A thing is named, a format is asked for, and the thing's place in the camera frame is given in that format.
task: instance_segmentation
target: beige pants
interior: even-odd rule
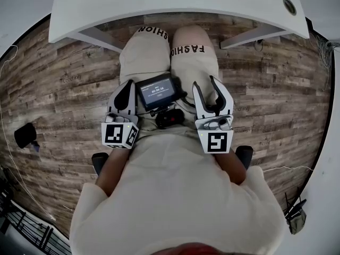
[[[177,30],[170,50],[169,35],[155,27],[141,27],[127,42],[121,55],[121,83],[134,82],[171,72],[181,80],[182,89],[188,93],[187,101],[194,104],[192,85],[196,81],[207,103],[215,99],[210,75],[218,78],[218,63],[214,47],[207,33],[199,26],[183,27]],[[176,102],[176,108],[184,112],[184,125],[194,126],[196,110],[183,101]],[[157,129],[155,117],[146,111],[138,98],[137,114],[141,114],[140,129]]]

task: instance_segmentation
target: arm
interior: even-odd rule
[[[113,149],[100,171],[96,185],[109,197],[121,179],[125,164],[129,158],[130,150]]]
[[[231,182],[240,185],[245,180],[246,170],[232,149],[227,154],[215,154],[215,159]]]

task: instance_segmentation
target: white desk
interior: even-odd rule
[[[290,0],[292,15],[283,0],[54,0],[49,42],[69,37],[121,52],[124,44],[94,26],[136,15],[160,12],[209,12],[263,22],[258,28],[221,42],[229,48],[258,39],[294,33],[308,38],[300,0]]]

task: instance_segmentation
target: round hole in desk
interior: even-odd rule
[[[285,5],[286,9],[291,13],[292,15],[296,15],[296,9],[292,1],[290,0],[283,0],[283,4]]]

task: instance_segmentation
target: person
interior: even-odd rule
[[[171,72],[193,103],[198,83],[214,99],[210,75],[217,56],[199,26],[169,35],[142,27],[120,55],[121,83]],[[260,167],[247,171],[236,154],[204,154],[193,126],[194,108],[182,102],[183,125],[157,129],[141,115],[133,150],[114,149],[96,184],[85,183],[70,229],[73,255],[273,254],[285,224]],[[138,104],[138,113],[143,107]]]

